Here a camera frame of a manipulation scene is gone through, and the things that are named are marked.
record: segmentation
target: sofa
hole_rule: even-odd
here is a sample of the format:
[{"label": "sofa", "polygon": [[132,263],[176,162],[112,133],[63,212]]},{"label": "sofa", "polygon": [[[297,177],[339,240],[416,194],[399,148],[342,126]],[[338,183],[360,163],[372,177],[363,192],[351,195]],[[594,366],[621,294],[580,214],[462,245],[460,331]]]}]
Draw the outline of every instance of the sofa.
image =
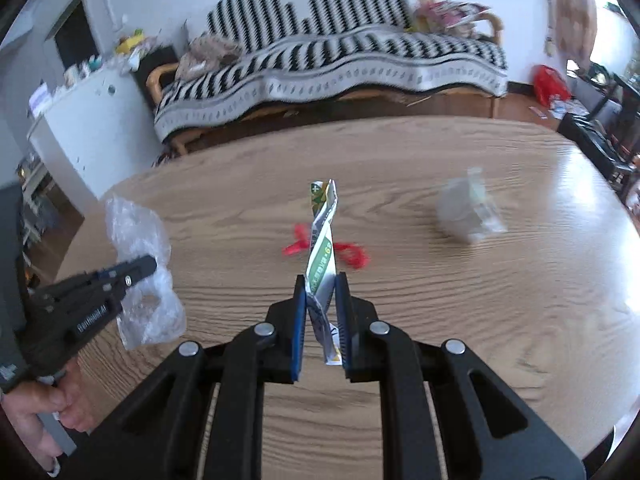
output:
[{"label": "sofa", "polygon": [[407,0],[219,0],[185,23],[188,40],[217,34],[242,44],[237,62],[165,89],[151,73],[162,142],[185,142],[226,123],[293,105],[353,94],[427,95],[473,88],[494,99],[507,91],[502,23],[483,12],[493,35],[478,40],[408,32]]}]

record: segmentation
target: red ribbon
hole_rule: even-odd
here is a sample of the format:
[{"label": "red ribbon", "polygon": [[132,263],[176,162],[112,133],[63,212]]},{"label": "red ribbon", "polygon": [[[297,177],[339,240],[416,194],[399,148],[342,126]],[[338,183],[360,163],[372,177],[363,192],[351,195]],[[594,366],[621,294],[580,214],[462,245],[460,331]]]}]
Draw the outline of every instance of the red ribbon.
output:
[{"label": "red ribbon", "polygon": [[[283,248],[282,254],[291,256],[309,250],[309,230],[304,224],[296,224],[293,228],[295,243]],[[362,247],[356,244],[334,243],[334,251],[345,264],[353,269],[361,269],[369,263],[369,256]]]}]

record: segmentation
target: yellow object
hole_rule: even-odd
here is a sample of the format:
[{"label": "yellow object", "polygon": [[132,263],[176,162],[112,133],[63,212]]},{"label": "yellow object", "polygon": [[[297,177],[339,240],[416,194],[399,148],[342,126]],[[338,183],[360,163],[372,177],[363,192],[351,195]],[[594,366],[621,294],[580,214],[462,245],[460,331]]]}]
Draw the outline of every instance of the yellow object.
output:
[{"label": "yellow object", "polygon": [[127,38],[116,47],[116,54],[128,54],[133,50],[134,47],[142,43],[144,39],[144,34],[138,34],[137,36],[131,36],[130,38]]}]

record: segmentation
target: wooden table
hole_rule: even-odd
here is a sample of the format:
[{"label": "wooden table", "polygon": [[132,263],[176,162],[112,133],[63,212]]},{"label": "wooden table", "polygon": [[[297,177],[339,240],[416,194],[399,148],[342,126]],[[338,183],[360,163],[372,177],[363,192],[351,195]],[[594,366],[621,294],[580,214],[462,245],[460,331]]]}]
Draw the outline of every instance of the wooden table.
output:
[{"label": "wooden table", "polygon": [[[509,231],[473,246],[435,225],[447,179],[484,168]],[[413,338],[462,338],[580,455],[640,393],[638,234],[580,151],[534,124],[412,117],[329,123],[234,142],[133,177],[116,192],[159,213],[173,247],[185,338],[229,340],[292,294],[309,183],[338,184],[334,238],[366,247],[354,295]],[[89,216],[59,278],[107,266],[104,212]],[[125,352],[112,324],[82,353],[104,416],[177,343]],[[322,363],[307,324],[295,386],[268,384],[263,475],[382,477],[376,384]]]}]

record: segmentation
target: human hand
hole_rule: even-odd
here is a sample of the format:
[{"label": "human hand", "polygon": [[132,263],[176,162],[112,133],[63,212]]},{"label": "human hand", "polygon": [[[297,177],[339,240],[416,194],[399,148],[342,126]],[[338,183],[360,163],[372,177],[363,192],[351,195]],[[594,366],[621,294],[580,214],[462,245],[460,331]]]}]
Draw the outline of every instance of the human hand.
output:
[{"label": "human hand", "polygon": [[95,425],[82,390],[78,361],[75,358],[69,361],[65,371],[59,388],[28,381],[19,384],[1,401],[7,419],[22,443],[46,471],[54,468],[54,458],[62,454],[62,450],[43,428],[37,413],[59,412],[62,425],[77,431],[87,431]]}]

